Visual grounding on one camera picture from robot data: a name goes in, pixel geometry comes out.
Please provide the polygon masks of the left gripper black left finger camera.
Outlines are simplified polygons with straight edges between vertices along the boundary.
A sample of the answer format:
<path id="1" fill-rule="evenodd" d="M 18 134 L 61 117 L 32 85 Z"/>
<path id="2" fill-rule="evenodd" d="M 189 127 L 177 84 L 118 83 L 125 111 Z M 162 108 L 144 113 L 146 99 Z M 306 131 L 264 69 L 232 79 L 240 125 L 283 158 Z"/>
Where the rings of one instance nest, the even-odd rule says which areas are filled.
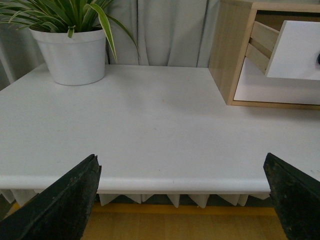
<path id="1" fill-rule="evenodd" d="M 0 223 L 2 240 L 79 240 L 87 226 L 102 167 L 89 155 Z"/>

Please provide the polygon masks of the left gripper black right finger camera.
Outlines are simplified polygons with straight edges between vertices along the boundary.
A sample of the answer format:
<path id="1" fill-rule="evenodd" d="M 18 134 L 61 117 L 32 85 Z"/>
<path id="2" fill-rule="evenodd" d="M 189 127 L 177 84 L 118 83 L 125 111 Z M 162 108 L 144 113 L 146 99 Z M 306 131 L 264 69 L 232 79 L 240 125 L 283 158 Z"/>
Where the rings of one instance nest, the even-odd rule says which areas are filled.
<path id="1" fill-rule="evenodd" d="M 270 198 L 289 240 L 320 238 L 320 182 L 272 153 L 263 164 Z"/>

